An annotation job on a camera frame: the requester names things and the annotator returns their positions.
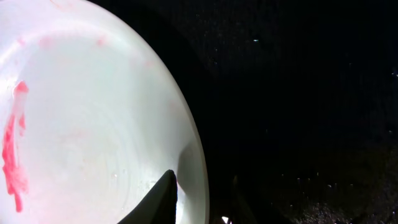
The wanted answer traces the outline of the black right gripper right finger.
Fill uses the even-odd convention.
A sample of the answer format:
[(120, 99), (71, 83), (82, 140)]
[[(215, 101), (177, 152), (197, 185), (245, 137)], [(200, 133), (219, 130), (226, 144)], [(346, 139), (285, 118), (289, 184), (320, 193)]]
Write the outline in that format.
[(243, 194), (239, 191), (237, 175), (233, 177), (226, 193), (227, 224), (258, 224)]

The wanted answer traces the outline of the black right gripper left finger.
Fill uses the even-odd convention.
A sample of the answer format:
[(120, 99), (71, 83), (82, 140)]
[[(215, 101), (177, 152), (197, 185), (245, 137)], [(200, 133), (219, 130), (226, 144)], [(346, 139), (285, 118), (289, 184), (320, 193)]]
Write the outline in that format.
[(175, 224), (177, 200), (177, 179), (167, 170), (118, 224)]

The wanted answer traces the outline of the mint green plate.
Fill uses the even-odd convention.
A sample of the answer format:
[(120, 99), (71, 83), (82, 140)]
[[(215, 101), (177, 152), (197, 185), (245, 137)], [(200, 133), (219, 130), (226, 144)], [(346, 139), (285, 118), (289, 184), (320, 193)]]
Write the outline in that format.
[(167, 170), (177, 223), (208, 223), (195, 122), (147, 42), (89, 1), (2, 1), (1, 222), (117, 223)]

